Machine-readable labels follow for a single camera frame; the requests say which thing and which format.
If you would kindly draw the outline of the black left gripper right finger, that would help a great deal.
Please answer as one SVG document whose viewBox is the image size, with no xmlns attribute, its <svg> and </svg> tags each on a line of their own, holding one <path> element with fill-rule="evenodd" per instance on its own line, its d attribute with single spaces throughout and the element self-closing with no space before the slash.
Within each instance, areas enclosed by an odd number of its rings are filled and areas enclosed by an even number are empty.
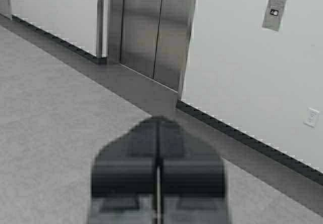
<svg viewBox="0 0 323 224">
<path fill-rule="evenodd" d="M 174 121 L 159 124 L 164 223 L 230 223 L 226 171 L 217 151 Z"/>
</svg>

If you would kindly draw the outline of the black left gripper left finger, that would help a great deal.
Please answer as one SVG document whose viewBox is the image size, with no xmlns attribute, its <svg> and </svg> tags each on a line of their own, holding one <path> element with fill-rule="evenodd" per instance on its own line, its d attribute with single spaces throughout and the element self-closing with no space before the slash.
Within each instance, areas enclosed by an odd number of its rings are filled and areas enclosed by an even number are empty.
<svg viewBox="0 0 323 224">
<path fill-rule="evenodd" d="M 90 176 L 88 223 L 154 223 L 158 119 L 147 118 L 100 149 Z"/>
</svg>

